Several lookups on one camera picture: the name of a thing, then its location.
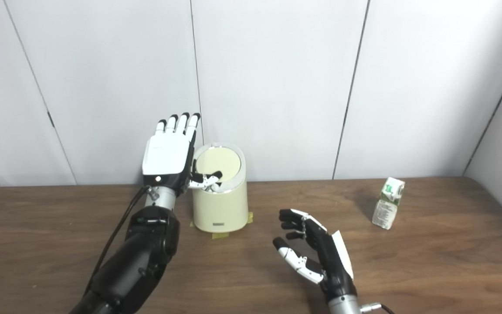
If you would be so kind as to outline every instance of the robotic finger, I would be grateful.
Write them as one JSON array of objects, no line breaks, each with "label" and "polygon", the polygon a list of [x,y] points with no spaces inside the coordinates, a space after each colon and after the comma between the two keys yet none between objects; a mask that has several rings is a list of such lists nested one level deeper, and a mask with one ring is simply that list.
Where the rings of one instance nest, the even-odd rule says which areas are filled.
[{"label": "robotic finger", "polygon": [[172,115],[168,119],[168,124],[166,125],[166,133],[173,133],[173,130],[176,127],[177,115]]},{"label": "robotic finger", "polygon": [[189,123],[187,123],[187,130],[185,131],[185,136],[188,141],[193,141],[195,136],[195,130],[197,129],[197,123],[199,123],[199,119],[201,119],[201,115],[198,113],[194,113],[189,119]]},{"label": "robotic finger", "polygon": [[189,113],[183,113],[179,121],[177,122],[176,133],[184,133],[187,127],[187,120],[189,119]]},{"label": "robotic finger", "polygon": [[301,276],[310,282],[319,284],[323,280],[321,264],[299,252],[293,250],[281,237],[275,238],[272,243],[278,250],[282,258]]}]

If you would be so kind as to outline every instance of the beige lid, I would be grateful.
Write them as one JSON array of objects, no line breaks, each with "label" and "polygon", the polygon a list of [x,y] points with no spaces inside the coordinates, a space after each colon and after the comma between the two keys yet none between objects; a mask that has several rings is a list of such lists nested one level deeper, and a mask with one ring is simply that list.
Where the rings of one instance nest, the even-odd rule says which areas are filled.
[{"label": "beige lid", "polygon": [[241,169],[241,159],[235,151],[227,147],[210,147],[197,158],[197,172],[222,172],[219,183],[235,177],[239,169]]}]

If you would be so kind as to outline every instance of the panel seam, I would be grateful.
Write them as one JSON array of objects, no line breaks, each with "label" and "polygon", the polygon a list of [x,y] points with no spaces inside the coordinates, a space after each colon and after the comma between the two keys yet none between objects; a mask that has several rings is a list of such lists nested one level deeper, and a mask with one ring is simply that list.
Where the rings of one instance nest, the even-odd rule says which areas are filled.
[{"label": "panel seam", "polygon": [[476,151],[478,151],[478,148],[480,148],[480,145],[482,144],[484,136],[487,133],[489,126],[491,125],[492,120],[495,117],[495,114],[497,113],[497,110],[499,109],[499,106],[501,105],[501,103],[502,103],[502,94],[501,94],[501,97],[499,98],[499,101],[497,102],[497,105],[495,106],[495,109],[493,110],[492,116],[489,117],[488,123],[486,124],[485,129],[484,129],[482,135],[480,136],[480,139],[478,140],[478,144],[476,144],[476,148],[474,149],[474,151],[472,151],[472,155],[470,156],[470,159],[468,159],[468,163],[466,164],[466,167],[464,168],[464,171],[462,172],[463,177],[466,176],[466,172],[468,171],[468,167],[472,163],[472,160],[474,159],[474,156],[476,155]]},{"label": "panel seam", "polygon": [[13,19],[12,14],[10,13],[9,6],[7,5],[7,0],[3,0],[3,3],[5,5],[5,9],[7,10],[7,14],[9,16],[10,23],[13,25],[14,33],[16,34],[16,36],[18,38],[18,42],[20,43],[20,48],[22,48],[22,52],[24,54],[24,57],[26,58],[26,62],[28,63],[28,67],[30,68],[30,72],[32,73],[32,77],[34,78],[34,82],[36,83],[38,93],[40,93],[40,97],[42,98],[42,102],[44,103],[44,107],[46,108],[46,112],[47,112],[48,116],[50,117],[50,121],[51,121],[52,126],[54,127],[55,135],[58,138],[58,142],[61,147],[61,151],[63,151],[63,155],[65,157],[65,161],[67,162],[67,166],[69,167],[69,171],[71,172],[71,176],[73,177],[73,181],[75,181],[75,185],[78,185],[76,177],[75,177],[75,173],[73,172],[73,169],[71,167],[71,163],[69,162],[69,158],[67,157],[67,153],[65,152],[61,138],[59,137],[58,130],[55,127],[53,120],[51,119],[51,114],[50,114],[50,110],[47,107],[46,98],[44,98],[44,94],[42,93],[42,89],[40,88],[40,84],[38,83],[38,78],[36,78],[36,74],[34,73],[34,68],[32,67],[32,64],[30,63],[30,58],[28,57],[28,54],[26,54],[26,48],[24,48],[22,38],[20,37],[20,34],[18,33],[17,26],[14,23],[14,19]]},{"label": "panel seam", "polygon": [[[193,32],[193,54],[195,56],[195,74],[197,75],[197,95],[199,97],[199,113],[203,116],[203,108],[201,107],[201,86],[199,84],[199,66],[197,65],[197,42],[195,41],[195,22],[193,21],[193,0],[189,0],[191,7],[191,30]],[[203,127],[203,119],[201,119],[201,138],[203,145],[205,145],[205,131]]]},{"label": "panel seam", "polygon": [[350,107],[350,99],[352,96],[352,90],[354,88],[355,74],[357,71],[357,62],[359,61],[359,55],[361,52],[361,42],[363,42],[363,35],[365,32],[365,24],[367,23],[367,15],[369,13],[369,4],[371,4],[371,0],[367,1],[367,5],[365,7],[365,16],[363,18],[363,25],[361,26],[361,34],[360,34],[360,38],[359,38],[359,44],[357,46],[357,54],[356,54],[356,60],[355,60],[355,64],[354,64],[354,71],[352,72],[352,80],[350,82],[350,91],[348,91],[348,99],[346,102],[346,111],[344,112],[344,119],[342,121],[342,129],[340,131],[340,140],[338,141],[338,149],[336,151],[336,160],[334,161],[334,169],[332,171],[332,180],[334,180],[334,177],[336,175],[336,167],[338,165],[338,158],[340,157],[340,148],[342,145],[342,137],[344,135],[344,127],[346,125],[346,119],[348,116],[348,108]]}]

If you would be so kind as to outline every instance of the black fingertip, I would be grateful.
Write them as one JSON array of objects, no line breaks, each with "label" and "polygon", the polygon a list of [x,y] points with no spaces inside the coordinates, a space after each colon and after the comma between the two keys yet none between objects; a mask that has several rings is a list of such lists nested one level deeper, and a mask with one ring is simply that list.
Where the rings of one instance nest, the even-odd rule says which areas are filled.
[{"label": "black fingertip", "polygon": [[288,240],[295,240],[295,239],[302,239],[303,238],[303,234],[300,234],[298,232],[291,232],[289,234],[286,234],[286,238]]},{"label": "black fingertip", "polygon": [[277,250],[279,250],[280,248],[289,248],[289,245],[281,237],[275,237],[275,239],[272,240],[272,244],[275,245],[275,248]]},{"label": "black fingertip", "polygon": [[288,221],[283,222],[280,226],[284,230],[291,230],[291,229],[295,229],[295,227],[297,227],[297,225],[295,223],[288,222]]}]

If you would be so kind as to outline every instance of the yellow tape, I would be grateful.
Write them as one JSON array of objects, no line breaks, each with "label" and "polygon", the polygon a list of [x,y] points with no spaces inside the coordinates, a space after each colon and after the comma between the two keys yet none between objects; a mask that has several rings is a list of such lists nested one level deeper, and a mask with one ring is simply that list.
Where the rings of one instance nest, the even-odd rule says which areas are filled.
[{"label": "yellow tape", "polygon": [[230,236],[229,232],[225,232],[223,234],[213,234],[213,239],[220,239],[222,237],[229,237],[229,236]]}]

